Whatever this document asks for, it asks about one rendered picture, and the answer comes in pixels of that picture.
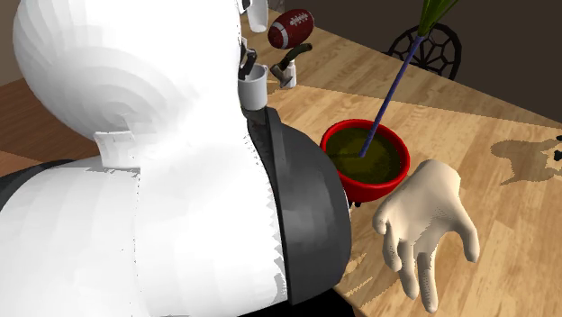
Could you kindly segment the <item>red pot with green plant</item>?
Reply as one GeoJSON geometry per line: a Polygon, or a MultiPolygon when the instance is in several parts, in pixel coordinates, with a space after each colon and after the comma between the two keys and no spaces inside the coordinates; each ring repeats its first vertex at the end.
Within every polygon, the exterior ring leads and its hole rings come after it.
{"type": "Polygon", "coordinates": [[[459,0],[423,0],[416,27],[403,33],[411,42],[402,52],[402,66],[373,121],[348,119],[334,123],[322,135],[320,147],[337,169],[349,205],[375,201],[404,180],[411,159],[403,140],[381,121],[405,70],[432,30],[459,0]]]}

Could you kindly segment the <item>tall white cup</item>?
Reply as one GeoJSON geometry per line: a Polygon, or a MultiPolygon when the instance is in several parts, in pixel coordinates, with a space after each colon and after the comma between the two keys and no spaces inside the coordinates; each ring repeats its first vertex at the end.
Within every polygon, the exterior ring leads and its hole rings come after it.
{"type": "Polygon", "coordinates": [[[265,32],[268,27],[268,0],[246,0],[249,27],[253,32],[265,32]]]}

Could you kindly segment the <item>small white bottle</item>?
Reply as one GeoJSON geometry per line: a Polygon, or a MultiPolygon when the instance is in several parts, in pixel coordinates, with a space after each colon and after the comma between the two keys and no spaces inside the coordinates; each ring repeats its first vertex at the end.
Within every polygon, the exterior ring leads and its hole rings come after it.
{"type": "Polygon", "coordinates": [[[295,67],[295,62],[293,60],[291,60],[287,66],[287,68],[284,70],[284,75],[285,77],[289,78],[289,81],[287,81],[284,85],[283,88],[293,88],[296,86],[296,67],[295,67]]]}

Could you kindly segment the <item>brown and white football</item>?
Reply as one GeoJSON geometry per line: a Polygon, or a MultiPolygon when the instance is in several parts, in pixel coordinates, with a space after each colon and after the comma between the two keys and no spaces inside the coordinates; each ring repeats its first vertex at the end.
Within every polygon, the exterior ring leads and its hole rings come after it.
{"type": "Polygon", "coordinates": [[[271,24],[267,39],[280,50],[289,50],[304,43],[313,32],[314,18],[306,9],[292,9],[278,16],[271,24]]]}

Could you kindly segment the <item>grey cup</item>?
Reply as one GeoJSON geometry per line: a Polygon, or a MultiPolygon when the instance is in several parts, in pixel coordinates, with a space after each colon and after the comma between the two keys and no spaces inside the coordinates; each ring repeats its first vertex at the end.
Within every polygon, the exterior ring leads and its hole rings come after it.
{"type": "Polygon", "coordinates": [[[241,106],[249,111],[257,111],[267,105],[267,66],[254,64],[250,73],[238,80],[241,106]]]}

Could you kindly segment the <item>cream hand sculpture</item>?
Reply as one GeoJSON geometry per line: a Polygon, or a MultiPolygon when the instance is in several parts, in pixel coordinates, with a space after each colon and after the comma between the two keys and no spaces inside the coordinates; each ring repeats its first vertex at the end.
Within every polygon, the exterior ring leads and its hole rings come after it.
{"type": "Polygon", "coordinates": [[[384,236],[385,264],[399,274],[404,293],[421,298],[426,312],[438,310],[435,259],[450,231],[462,239],[465,257],[477,262],[476,226],[459,197],[461,177],[436,159],[424,160],[377,208],[372,225],[384,236]]]}

